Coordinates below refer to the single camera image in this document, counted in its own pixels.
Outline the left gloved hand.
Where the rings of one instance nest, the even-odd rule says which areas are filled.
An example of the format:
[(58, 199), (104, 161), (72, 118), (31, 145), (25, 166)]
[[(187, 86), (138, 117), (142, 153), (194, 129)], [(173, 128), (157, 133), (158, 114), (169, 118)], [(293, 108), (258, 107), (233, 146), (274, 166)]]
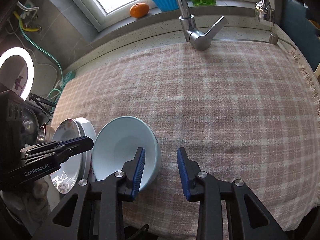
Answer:
[(1, 191), (1, 198), (7, 208), (33, 235), (35, 231), (46, 220), (51, 212), (47, 198), (49, 185), (43, 179), (33, 183), (31, 188), (25, 192), (4, 192)]

